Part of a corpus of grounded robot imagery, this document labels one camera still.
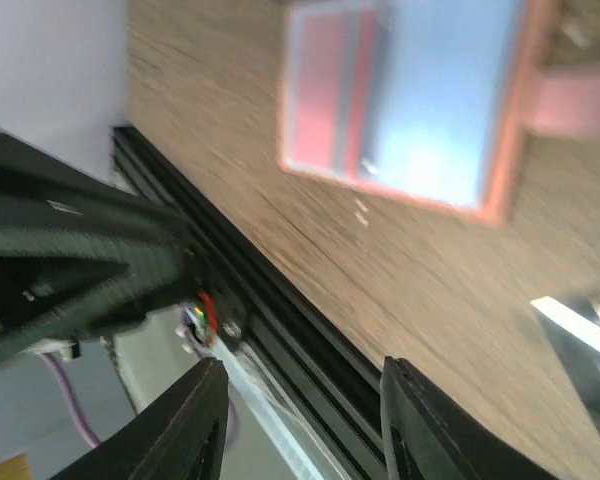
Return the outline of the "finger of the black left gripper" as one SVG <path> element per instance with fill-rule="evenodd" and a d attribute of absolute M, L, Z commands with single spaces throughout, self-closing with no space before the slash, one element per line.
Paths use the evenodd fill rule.
<path fill-rule="evenodd" d="M 146 201 L 69 213 L 0 194 L 0 364 L 78 339 L 182 275 L 183 219 Z"/>

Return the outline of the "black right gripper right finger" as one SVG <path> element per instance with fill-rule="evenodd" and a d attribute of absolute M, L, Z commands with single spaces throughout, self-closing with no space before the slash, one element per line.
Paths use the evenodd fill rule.
<path fill-rule="evenodd" d="M 380 395 L 389 479 L 556 479 L 486 429 L 403 358 L 384 360 Z"/>

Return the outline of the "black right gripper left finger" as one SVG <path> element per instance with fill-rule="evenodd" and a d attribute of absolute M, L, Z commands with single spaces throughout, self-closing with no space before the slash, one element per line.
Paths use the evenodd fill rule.
<path fill-rule="evenodd" d="M 218 479 L 229 413 L 221 361 L 198 361 L 139 416 L 56 480 Z"/>

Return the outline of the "red stripe card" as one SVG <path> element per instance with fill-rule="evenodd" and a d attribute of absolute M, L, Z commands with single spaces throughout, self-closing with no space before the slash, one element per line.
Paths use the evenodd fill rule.
<path fill-rule="evenodd" d="M 373 1 L 289 8 L 280 115 L 285 168 L 345 183 L 358 177 L 379 16 Z"/>

